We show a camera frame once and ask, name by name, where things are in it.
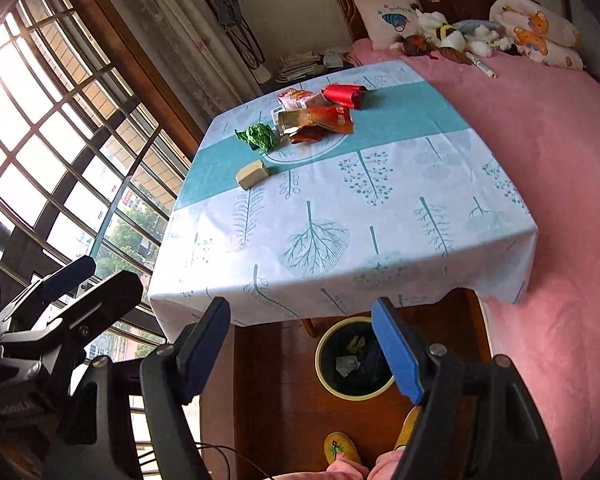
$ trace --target pink bedsheet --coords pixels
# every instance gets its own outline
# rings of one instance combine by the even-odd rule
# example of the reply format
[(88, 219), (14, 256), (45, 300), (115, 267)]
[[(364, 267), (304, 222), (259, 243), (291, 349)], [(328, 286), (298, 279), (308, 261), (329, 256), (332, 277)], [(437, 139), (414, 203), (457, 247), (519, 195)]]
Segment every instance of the pink bedsheet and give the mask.
[[(399, 56), (360, 40), (351, 57)], [(538, 405), (564, 480), (579, 479), (600, 453), (600, 85), (501, 53), (486, 60), (494, 80), (447, 60), (401, 59), (484, 139), (538, 224), (528, 292), (517, 306), (486, 298), (488, 326)]]

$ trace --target trash can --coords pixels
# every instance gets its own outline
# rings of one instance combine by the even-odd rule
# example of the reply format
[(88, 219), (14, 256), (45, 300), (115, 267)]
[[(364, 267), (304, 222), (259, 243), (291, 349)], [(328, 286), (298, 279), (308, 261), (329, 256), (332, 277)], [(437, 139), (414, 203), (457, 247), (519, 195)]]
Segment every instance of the trash can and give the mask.
[(315, 371), (345, 400), (372, 399), (394, 383), (370, 317), (349, 317), (327, 330), (315, 351)]

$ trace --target screw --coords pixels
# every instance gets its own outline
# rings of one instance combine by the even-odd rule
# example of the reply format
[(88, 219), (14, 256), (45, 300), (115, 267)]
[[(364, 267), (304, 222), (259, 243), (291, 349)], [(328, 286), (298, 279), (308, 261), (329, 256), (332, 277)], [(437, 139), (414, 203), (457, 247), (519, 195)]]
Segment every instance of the screw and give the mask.
[(506, 355), (498, 354), (493, 360), (500, 368), (509, 368), (511, 366), (511, 359)]
[(435, 355), (436, 357), (442, 357), (444, 354), (446, 354), (446, 346), (440, 343), (433, 343), (433, 345), (429, 347), (429, 353), (431, 355)]
[(171, 354), (173, 354), (174, 350), (175, 350), (175, 348), (173, 347), (173, 345), (165, 344), (165, 345), (158, 346), (158, 348), (155, 349), (155, 352), (158, 355), (167, 357), (167, 356), (170, 356)]
[(104, 365), (107, 364), (108, 361), (109, 361), (108, 356), (99, 355), (93, 361), (91, 361), (91, 364), (93, 365), (94, 368), (102, 368)]

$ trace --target yellow slipper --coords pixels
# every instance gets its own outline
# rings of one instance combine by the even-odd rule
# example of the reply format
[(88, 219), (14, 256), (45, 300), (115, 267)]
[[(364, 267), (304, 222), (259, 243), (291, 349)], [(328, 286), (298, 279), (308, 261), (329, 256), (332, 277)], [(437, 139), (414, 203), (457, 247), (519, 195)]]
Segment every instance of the yellow slipper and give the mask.
[(400, 431), (400, 436), (398, 437), (398, 441), (395, 443), (394, 449), (398, 449), (400, 446), (407, 445), (421, 413), (422, 406), (414, 406), (407, 414), (407, 418), (404, 419), (402, 430)]
[(329, 464), (333, 464), (337, 458), (346, 458), (352, 462), (362, 463), (356, 446), (341, 431), (330, 433), (324, 439), (324, 455), (327, 457)]

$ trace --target white pillow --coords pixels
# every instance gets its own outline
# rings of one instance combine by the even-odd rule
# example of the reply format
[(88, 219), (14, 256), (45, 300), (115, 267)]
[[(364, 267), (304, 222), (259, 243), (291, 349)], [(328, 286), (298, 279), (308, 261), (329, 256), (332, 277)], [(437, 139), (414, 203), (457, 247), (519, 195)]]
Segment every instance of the white pillow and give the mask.
[(414, 7), (418, 0), (353, 0), (374, 50), (389, 48), (395, 37), (422, 33)]

